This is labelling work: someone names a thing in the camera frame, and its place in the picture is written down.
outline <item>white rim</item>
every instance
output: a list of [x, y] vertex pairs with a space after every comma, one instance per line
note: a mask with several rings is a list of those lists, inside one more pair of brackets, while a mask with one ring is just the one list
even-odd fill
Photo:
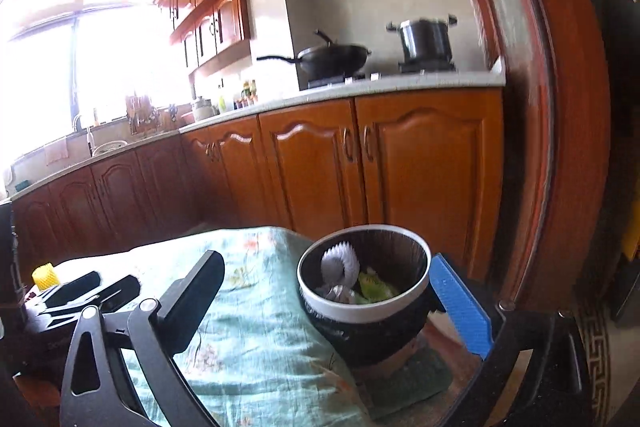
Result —
[[[309, 255], [309, 253], [320, 243], [324, 243], [324, 241], [343, 235], [345, 234], [345, 232], [357, 232], [359, 230], [388, 230], [389, 232], [398, 232], [413, 239], [416, 243], [418, 243], [424, 249], [424, 252], [427, 256], [427, 268], [420, 280], [406, 292], [401, 293], [399, 296], [393, 297], [388, 301], [378, 302], [375, 304], [341, 304], [333, 301], [328, 301], [327, 299], [323, 299], [320, 296], [316, 295], [316, 293], [308, 286], [306, 286], [306, 284], [302, 280], [302, 274], [300, 273], [302, 263]], [[411, 232], [410, 230], [403, 229], [401, 227], [394, 227], [392, 225], [361, 225], [359, 227], [351, 227], [350, 229], [343, 229], [339, 230], [338, 232], [325, 235], [322, 239], [319, 239], [309, 248], [307, 248], [305, 253], [303, 253], [302, 257], [300, 258], [300, 261], [298, 262], [298, 284], [300, 285], [302, 295], [309, 307], [319, 314], [324, 315], [324, 317], [327, 317], [334, 321], [349, 324], [367, 324], [382, 321], [415, 301], [415, 299], [417, 299], [418, 296], [422, 294], [422, 292], [425, 290], [425, 288], [427, 288], [427, 285], [429, 284], [430, 266], [431, 250], [429, 249], [426, 241], [417, 233]]]

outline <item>backsplash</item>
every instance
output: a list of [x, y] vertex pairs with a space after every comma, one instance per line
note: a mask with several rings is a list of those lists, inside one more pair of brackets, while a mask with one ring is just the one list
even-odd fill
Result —
[[[484, 71], [484, 51], [471, 0], [287, 0], [295, 53], [321, 44], [312, 34], [320, 28], [342, 44], [362, 44], [372, 51], [366, 73], [398, 73], [403, 61], [400, 38], [385, 29], [412, 19], [458, 17], [449, 31], [453, 60], [458, 71]], [[306, 78], [301, 77], [301, 86]]]

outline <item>window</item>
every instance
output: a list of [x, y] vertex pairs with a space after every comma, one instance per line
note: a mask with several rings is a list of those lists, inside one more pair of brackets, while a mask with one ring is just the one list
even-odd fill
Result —
[[0, 168], [82, 125], [126, 115], [125, 96], [156, 107], [191, 100], [155, 6], [101, 10], [0, 47]]
[[71, 132], [71, 24], [0, 48], [0, 166]]

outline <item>white countertop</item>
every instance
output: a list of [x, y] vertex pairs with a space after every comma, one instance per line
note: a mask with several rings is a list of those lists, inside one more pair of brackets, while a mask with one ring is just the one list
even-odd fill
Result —
[[63, 169], [37, 181], [33, 185], [30, 185], [17, 194], [14, 194], [10, 199], [12, 201], [15, 201], [18, 198], [21, 198], [22, 196], [33, 192], [37, 188], [42, 187], [49, 182], [65, 176], [66, 174], [69, 174], [70, 172], [76, 171], [78, 169], [81, 169], [82, 167], [86, 167], [87, 165], [91, 165], [98, 161], [110, 158], [111, 156], [130, 151], [132, 149], [135, 149], [136, 147], [147, 145], [149, 143], [170, 136], [176, 136], [177, 134], [183, 134], [196, 129], [201, 129], [209, 125], [236, 120], [238, 118], [244, 118], [246, 116], [251, 116], [254, 114], [283, 109], [286, 107], [294, 107], [297, 105], [304, 105], [305, 103], [324, 102], [325, 100], [337, 100], [340, 98], [366, 96], [369, 94], [380, 94], [384, 92], [405, 91], [412, 89], [449, 89], [456, 87], [504, 87], [505, 84], [506, 77], [504, 73], [504, 63], [500, 59], [495, 63], [492, 71], [479, 71], [477, 73], [458, 73], [457, 71], [447, 71], [442, 73], [398, 74], [393, 76], [384, 76], [380, 80], [374, 81], [361, 80], [352, 84], [334, 84], [333, 86], [307, 89], [296, 93], [295, 95], [278, 100], [261, 102], [242, 109], [224, 112], [217, 116], [207, 118], [207, 120], [202, 120], [191, 125], [181, 127], [178, 130], [156, 134], [148, 138], [130, 143], [124, 147], [121, 147], [120, 149], [95, 156], [94, 158], [88, 158], [80, 163], [72, 165], [66, 169]]
[[352, 96], [366, 96], [368, 94], [380, 94], [384, 92], [406, 91], [412, 89], [448, 89], [455, 87], [504, 87], [506, 77], [504, 65], [498, 60], [492, 71], [479, 71], [477, 73], [458, 73], [447, 71], [442, 73], [425, 74], [398, 74], [384, 76], [380, 80], [360, 80], [352, 84], [338, 84], [333, 86], [316, 87], [300, 91], [292, 96], [287, 96], [269, 102], [260, 102], [242, 109], [227, 111], [217, 116], [207, 118], [185, 127], [180, 127], [180, 134], [201, 129], [216, 123], [244, 118], [252, 114], [274, 111], [286, 107], [304, 105], [305, 103], [324, 102], [325, 100], [337, 100]]

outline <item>pot handle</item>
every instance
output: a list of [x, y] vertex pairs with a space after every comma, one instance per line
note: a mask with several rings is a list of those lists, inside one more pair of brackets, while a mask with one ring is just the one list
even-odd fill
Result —
[[320, 37], [324, 42], [326, 42], [326, 44], [328, 46], [331, 46], [334, 42], [327, 36], [327, 34], [323, 31], [320, 30], [315, 30], [314, 31], [315, 35], [317, 35], [318, 37]]
[[255, 60], [271, 60], [272, 58], [276, 60], [284, 60], [289, 64], [297, 64], [300, 62], [298, 58], [281, 57], [280, 55], [265, 55], [264, 57], [256, 57]]

